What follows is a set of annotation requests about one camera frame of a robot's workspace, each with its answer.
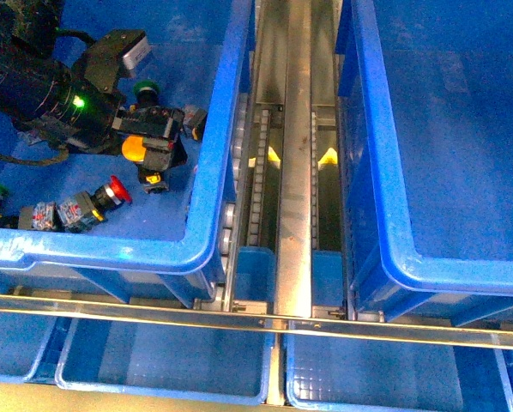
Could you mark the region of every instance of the black cable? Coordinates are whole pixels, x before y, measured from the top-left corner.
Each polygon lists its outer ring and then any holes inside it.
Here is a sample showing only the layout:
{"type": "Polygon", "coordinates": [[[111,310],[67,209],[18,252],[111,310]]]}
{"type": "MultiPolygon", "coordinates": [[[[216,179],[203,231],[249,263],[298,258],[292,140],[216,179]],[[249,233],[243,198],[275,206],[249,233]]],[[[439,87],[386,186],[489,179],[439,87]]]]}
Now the black cable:
{"type": "Polygon", "coordinates": [[[96,40],[93,39],[87,32],[82,32],[81,30],[71,30],[68,28],[58,28],[57,29],[58,37],[76,37],[81,40],[83,43],[90,47],[96,40]]]}
{"type": "Polygon", "coordinates": [[[56,165],[57,163],[62,163],[63,161],[68,160],[69,152],[65,147],[58,148],[58,154],[50,159],[43,159],[42,161],[25,161],[23,159],[17,159],[13,156],[6,156],[4,154],[0,154],[0,161],[4,161],[6,163],[13,163],[15,165],[22,166],[50,166],[56,165]]]}

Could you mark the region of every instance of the green indicator light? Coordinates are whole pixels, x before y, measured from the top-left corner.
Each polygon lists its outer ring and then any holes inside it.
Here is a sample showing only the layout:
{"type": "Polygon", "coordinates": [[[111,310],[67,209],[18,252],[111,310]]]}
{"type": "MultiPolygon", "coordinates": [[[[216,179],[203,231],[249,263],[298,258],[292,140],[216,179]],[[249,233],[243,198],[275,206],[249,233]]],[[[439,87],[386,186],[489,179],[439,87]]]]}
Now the green indicator light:
{"type": "Polygon", "coordinates": [[[85,107],[85,100],[83,100],[79,96],[74,96],[73,103],[74,103],[74,106],[77,107],[78,109],[82,109],[83,107],[85,107]]]}

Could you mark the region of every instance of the empty blue bin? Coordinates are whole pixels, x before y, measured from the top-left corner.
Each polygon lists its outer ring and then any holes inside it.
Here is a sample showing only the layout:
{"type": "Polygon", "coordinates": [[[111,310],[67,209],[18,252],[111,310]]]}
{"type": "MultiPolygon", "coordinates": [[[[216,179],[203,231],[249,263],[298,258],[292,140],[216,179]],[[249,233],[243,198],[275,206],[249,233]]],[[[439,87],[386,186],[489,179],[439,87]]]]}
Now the empty blue bin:
{"type": "MultiPolygon", "coordinates": [[[[236,298],[266,300],[274,255],[243,248],[239,266],[236,298]]],[[[256,405],[268,393],[273,341],[258,332],[77,319],[56,381],[79,391],[256,405]]]]}
{"type": "MultiPolygon", "coordinates": [[[[313,256],[314,305],[342,304],[338,255],[313,256]]],[[[296,408],[513,411],[500,350],[295,335],[286,347],[287,399],[296,408]]]]}
{"type": "Polygon", "coordinates": [[[513,306],[513,1],[346,0],[337,52],[357,310],[495,319],[513,306]]]}
{"type": "Polygon", "coordinates": [[[61,318],[0,313],[0,382],[52,382],[45,370],[52,369],[51,351],[61,349],[57,331],[66,327],[61,318]]]}
{"type": "MultiPolygon", "coordinates": [[[[253,8],[251,0],[143,0],[136,7],[124,0],[66,1],[62,26],[96,39],[114,28],[144,29],[151,57],[119,88],[130,104],[135,82],[151,79],[163,105],[208,109],[205,138],[184,139],[189,161],[171,170],[171,189],[161,195],[146,195],[136,167],[122,156],[73,154],[50,167],[0,162],[0,183],[11,190],[6,214],[94,191],[112,174],[133,197],[132,205],[85,234],[0,230],[0,293],[24,286],[108,293],[124,302],[173,294],[186,306],[214,297],[224,278],[217,248],[221,211],[235,199],[230,141],[238,95],[247,92],[253,8]]],[[[84,47],[61,38],[55,56],[72,64],[84,47]]],[[[37,159],[53,152],[44,143],[20,142],[0,114],[0,153],[37,159]]]]}

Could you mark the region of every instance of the yellow marker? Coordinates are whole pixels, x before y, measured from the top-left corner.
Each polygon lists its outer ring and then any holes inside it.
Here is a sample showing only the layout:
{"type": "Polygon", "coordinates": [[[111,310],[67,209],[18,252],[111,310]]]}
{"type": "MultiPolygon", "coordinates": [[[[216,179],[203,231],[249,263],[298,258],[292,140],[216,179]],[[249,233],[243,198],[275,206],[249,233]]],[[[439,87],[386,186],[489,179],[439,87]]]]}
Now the yellow marker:
{"type": "Polygon", "coordinates": [[[99,213],[97,209],[93,209],[93,215],[96,217],[99,221],[104,221],[104,216],[99,213]]]}
{"type": "Polygon", "coordinates": [[[146,156],[146,148],[142,146],[143,142],[144,138],[142,136],[131,135],[127,137],[121,147],[125,159],[135,163],[143,162],[144,156],[146,156]]]}
{"type": "Polygon", "coordinates": [[[339,164],[339,156],[336,153],[336,150],[333,148],[328,148],[327,152],[323,155],[323,157],[319,160],[317,165],[321,169],[325,165],[338,165],[339,164]]]}
{"type": "Polygon", "coordinates": [[[147,176],[146,181],[151,185],[155,185],[161,181],[161,176],[159,174],[153,174],[152,176],[147,176]]]}
{"type": "Polygon", "coordinates": [[[268,161],[271,161],[272,163],[281,163],[280,156],[277,155],[274,148],[271,146],[268,146],[268,161]]]}

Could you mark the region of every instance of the metal rail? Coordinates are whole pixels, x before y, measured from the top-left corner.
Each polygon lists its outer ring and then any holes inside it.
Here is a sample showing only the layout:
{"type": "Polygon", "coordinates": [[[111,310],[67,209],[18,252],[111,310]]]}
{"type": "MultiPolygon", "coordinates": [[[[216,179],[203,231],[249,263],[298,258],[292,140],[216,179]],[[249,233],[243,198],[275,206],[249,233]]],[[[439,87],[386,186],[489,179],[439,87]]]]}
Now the metal rail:
{"type": "Polygon", "coordinates": [[[386,324],[237,312],[203,312],[83,300],[55,300],[2,295],[0,295],[0,312],[223,330],[247,330],[275,334],[513,349],[513,331],[507,330],[459,329],[446,326],[386,324]]]}

